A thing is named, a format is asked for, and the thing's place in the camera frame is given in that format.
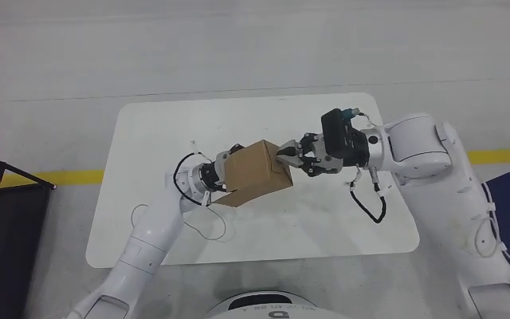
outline black cable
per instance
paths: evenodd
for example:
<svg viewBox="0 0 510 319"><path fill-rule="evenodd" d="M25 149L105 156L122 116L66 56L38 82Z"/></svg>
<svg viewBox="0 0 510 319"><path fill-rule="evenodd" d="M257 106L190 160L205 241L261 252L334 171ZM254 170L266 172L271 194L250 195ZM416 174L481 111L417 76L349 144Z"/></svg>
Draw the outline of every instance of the black cable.
<svg viewBox="0 0 510 319"><path fill-rule="evenodd" d="M373 214L363 204L361 204L359 199L356 197L356 195L354 194L354 185L355 185L355 182L351 182L351 184L349 185L351 187L352 199L354 199L354 201L358 204L359 208L361 208L368 215L368 217L370 217L374 221L374 223L376 223L376 224L381 223L381 221L384 219L384 216L386 216L386 200L384 199L384 196L379 196L379 199L381 199L381 203L382 203L382 210L381 210L381 215L377 219L375 216L373 216ZM378 183L374 183L374 191L376 191L376 192L381 191Z"/></svg>
<svg viewBox="0 0 510 319"><path fill-rule="evenodd" d="M181 165L182 163L184 163L185 160L189 159L191 156L193 155L201 155L203 156L203 154L201 152L198 152L198 153L190 153L186 156L184 156L177 164L177 167L175 168L175 171L174 171L174 185L175 187L177 188L178 192L181 193L182 197L184 197L185 199L189 200L190 202L194 203L194 204L197 204L199 206L202 205L202 203L200 203L199 201L196 201L194 199L192 199L190 196L184 194L184 191L182 191L181 187L179 187L179 185L177 184L177 173L179 173L179 168L181 168Z"/></svg>

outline metal frame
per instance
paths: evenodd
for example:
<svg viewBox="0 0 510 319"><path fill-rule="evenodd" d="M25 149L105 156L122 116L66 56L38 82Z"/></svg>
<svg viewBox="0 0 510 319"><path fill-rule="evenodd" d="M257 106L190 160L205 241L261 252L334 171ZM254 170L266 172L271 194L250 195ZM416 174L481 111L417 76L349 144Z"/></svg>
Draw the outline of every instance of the metal frame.
<svg viewBox="0 0 510 319"><path fill-rule="evenodd" d="M29 174L26 171L22 171L21 169L15 168L14 166L9 165L6 162L2 162L2 161L0 161L0 182L2 181L3 174L5 173L5 171L12 171L14 174L18 174L18 175L23 176L27 179L33 180L34 182L42 185L43 187L49 187L52 190L57 188L57 185L54 185L48 181L40 179L37 176Z"/></svg>

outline black stand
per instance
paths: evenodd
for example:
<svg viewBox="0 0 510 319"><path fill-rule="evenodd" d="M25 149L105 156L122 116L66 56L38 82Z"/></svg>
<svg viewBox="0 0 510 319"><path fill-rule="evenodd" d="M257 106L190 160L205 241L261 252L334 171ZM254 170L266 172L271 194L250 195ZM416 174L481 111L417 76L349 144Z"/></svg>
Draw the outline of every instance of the black stand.
<svg viewBox="0 0 510 319"><path fill-rule="evenodd" d="M22 319L50 193L57 186L5 162L0 182L5 171L36 182L0 188L0 318Z"/></svg>

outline white cable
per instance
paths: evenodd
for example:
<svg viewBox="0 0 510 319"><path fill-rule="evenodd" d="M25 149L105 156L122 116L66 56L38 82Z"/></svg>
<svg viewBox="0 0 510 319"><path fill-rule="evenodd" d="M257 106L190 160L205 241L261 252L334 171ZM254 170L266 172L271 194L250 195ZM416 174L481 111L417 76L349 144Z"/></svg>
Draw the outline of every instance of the white cable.
<svg viewBox="0 0 510 319"><path fill-rule="evenodd" d="M204 238L205 240L211 240L211 241L214 241L214 240L219 240L219 239L222 239L223 236L225 236L226 234L226 222L224 220L224 218L222 216L220 216L220 214L218 214L216 211L213 211L212 209L210 209L209 207L206 207L209 211L211 211L213 214L215 214L219 219L221 219L222 223L223 223L223 233L217 237L213 237L213 238L210 238L210 237L206 237L197 227L195 226L192 226L190 225L187 221L184 221L184 223L189 227L189 228L192 228L194 230L197 231L197 233L202 236L202 238Z"/></svg>
<svg viewBox="0 0 510 319"><path fill-rule="evenodd" d="M360 116L365 116L367 118L367 120L368 120L368 123L370 123L370 125L372 125L373 127L377 126L377 125L375 125L374 122L372 122L372 120L370 119L370 117L366 113L360 114Z"/></svg>
<svg viewBox="0 0 510 319"><path fill-rule="evenodd" d="M138 204L135 206L135 208L133 208L133 210L131 211L131 225L133 226L133 228L135 228L135 222L133 221L133 214L135 213L136 211L136 208L138 207L147 207L147 204ZM220 216L220 214L218 214L216 211L213 211L212 209L210 209L209 207L206 207L209 211L211 211L213 214L215 214L219 219L221 219L222 223L223 223L223 233L218 236L218 237L213 237L213 238L210 238L210 237L206 237L197 227L193 226L193 225L190 225L187 221L184 221L184 224L186 226L188 226L189 228L192 228L194 230L196 230L198 232L198 234L200 236L202 236L202 238L206 239L206 240L219 240L219 239L222 239L223 236L225 236L226 234L226 221L224 220L224 218L222 216Z"/></svg>
<svg viewBox="0 0 510 319"><path fill-rule="evenodd" d="M490 207L495 207L494 202L492 201L492 194L491 190L488 188L488 185L486 182L482 182L482 187L485 189L485 192L487 193L487 200ZM492 249L490 254L482 254L480 247L478 246L478 235L480 234L482 226L489 221L494 228L494 233L496 235L496 241L494 243L494 248ZM494 254L498 251L498 248L500 248L501 252L510 260L510 254L506 250L503 250L502 247L504 246L504 243L501 241L501 235L500 235L500 224L498 223L496 211L494 211L493 208L488 209L488 217L482 219L480 221L480 225L477 228L477 232L475 233L475 250L482 258L491 258L494 256Z"/></svg>
<svg viewBox="0 0 510 319"><path fill-rule="evenodd" d="M135 222L133 221L133 215L135 214L136 208L138 208L138 207L147 207L147 204L138 204L131 211L131 226L133 226L133 228L135 228Z"/></svg>
<svg viewBox="0 0 510 319"><path fill-rule="evenodd" d="M361 170L359 169L359 165L356 165L356 177L351 182L345 182L346 185L351 186L351 191L356 187L356 183L361 179Z"/></svg>

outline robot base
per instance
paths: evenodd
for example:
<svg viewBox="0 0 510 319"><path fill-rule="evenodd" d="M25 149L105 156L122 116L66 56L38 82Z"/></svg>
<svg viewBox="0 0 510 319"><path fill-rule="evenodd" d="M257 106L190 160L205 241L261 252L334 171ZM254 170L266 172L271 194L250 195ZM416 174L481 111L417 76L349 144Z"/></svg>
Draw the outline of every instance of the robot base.
<svg viewBox="0 0 510 319"><path fill-rule="evenodd" d="M233 296L215 307L206 315L206 318L214 317L220 313L229 310L246 307L249 305L267 305L267 304L289 304L289 305L310 305L315 307L310 301L296 296L292 293L282 291L257 291L252 293L242 293Z"/></svg>

